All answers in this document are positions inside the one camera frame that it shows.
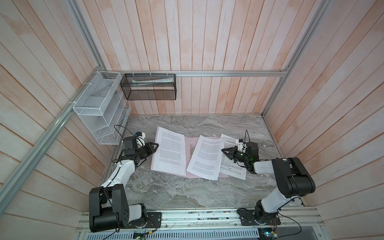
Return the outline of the printed paper sheet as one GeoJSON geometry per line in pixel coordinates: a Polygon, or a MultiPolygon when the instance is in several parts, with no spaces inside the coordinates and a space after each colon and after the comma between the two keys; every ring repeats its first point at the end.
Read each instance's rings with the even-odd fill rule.
{"type": "Polygon", "coordinates": [[[187,172],[199,178],[217,181],[222,163],[223,138],[199,136],[187,172]]]}
{"type": "MultiPolygon", "coordinates": [[[[227,135],[221,134],[221,138],[224,140],[224,149],[237,147],[237,139],[229,137],[227,135]]],[[[245,168],[240,167],[237,163],[234,163],[233,160],[230,160],[228,157],[222,153],[222,162],[220,173],[226,174],[228,176],[246,180],[247,170],[245,168]]]]}
{"type": "Polygon", "coordinates": [[[153,154],[151,170],[186,177],[185,136],[158,127],[155,143],[159,147],[153,154]]]}

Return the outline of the pink folder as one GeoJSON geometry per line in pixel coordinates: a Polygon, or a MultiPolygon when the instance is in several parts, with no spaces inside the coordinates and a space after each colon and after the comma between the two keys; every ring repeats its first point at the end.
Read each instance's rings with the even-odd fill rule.
{"type": "MultiPolygon", "coordinates": [[[[191,160],[191,157],[192,157],[192,155],[190,153],[190,144],[192,144],[194,147],[196,147],[196,144],[198,142],[198,138],[186,138],[185,141],[186,141],[186,154],[187,154],[186,155],[186,167],[188,167],[190,160],[191,160]]],[[[165,171],[155,170],[155,157],[153,157],[153,159],[152,159],[151,170],[168,174],[168,172],[165,172],[165,171]]],[[[201,177],[198,177],[194,174],[186,172],[185,178],[187,178],[187,179],[200,179],[201,177]]]]}

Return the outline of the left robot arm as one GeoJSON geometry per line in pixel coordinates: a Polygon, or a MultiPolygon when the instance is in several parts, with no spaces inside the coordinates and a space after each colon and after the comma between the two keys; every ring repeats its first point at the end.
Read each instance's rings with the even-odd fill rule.
{"type": "Polygon", "coordinates": [[[137,132],[123,139],[124,147],[114,162],[110,177],[89,194],[89,225],[93,233],[107,230],[144,228],[148,224],[144,204],[129,205],[125,187],[135,170],[153,155],[158,144],[146,142],[146,134],[137,132]]]}

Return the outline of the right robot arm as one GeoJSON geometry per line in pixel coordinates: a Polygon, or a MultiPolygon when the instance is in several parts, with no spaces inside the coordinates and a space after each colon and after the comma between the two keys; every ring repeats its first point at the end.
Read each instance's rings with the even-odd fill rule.
{"type": "Polygon", "coordinates": [[[277,187],[255,206],[253,220],[246,217],[246,210],[239,216],[251,224],[265,225],[280,223],[279,210],[296,198],[304,197],[316,190],[316,185],[299,158],[261,160],[257,143],[239,143],[232,148],[222,149],[222,153],[235,164],[242,163],[251,174],[275,176],[277,187]]]}

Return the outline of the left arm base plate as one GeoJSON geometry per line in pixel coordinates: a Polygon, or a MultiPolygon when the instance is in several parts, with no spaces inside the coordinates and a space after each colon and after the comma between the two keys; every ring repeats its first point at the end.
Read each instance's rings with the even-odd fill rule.
{"type": "Polygon", "coordinates": [[[162,223],[162,213],[161,212],[147,212],[146,217],[143,219],[135,220],[128,223],[127,227],[123,229],[159,229],[162,223]]]}

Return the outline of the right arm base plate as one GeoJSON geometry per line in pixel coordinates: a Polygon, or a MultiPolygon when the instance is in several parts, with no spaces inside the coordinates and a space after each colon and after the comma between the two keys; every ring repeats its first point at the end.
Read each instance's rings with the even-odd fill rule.
{"type": "Polygon", "coordinates": [[[266,213],[263,209],[248,210],[245,208],[237,209],[242,226],[277,226],[281,224],[278,213],[266,213]]]}

